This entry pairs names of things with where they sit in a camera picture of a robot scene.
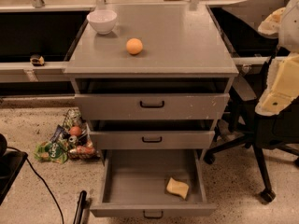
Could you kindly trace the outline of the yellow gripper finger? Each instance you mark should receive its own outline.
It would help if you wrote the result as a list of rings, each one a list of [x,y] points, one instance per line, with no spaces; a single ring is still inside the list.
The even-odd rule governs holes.
[[[281,27],[281,21],[284,11],[285,8],[281,7],[272,12],[264,21],[261,22],[258,27],[258,32],[267,37],[283,37],[284,32]]]
[[[255,106],[262,116],[278,115],[299,96],[299,55],[274,59],[268,69],[266,89]]]

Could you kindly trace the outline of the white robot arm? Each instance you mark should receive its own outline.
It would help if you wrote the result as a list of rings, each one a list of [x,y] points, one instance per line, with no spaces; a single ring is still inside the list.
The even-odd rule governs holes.
[[[290,52],[281,62],[269,65],[266,88],[255,106],[263,116],[278,115],[299,97],[299,1],[271,13],[258,27],[263,35],[278,34],[278,45]]]

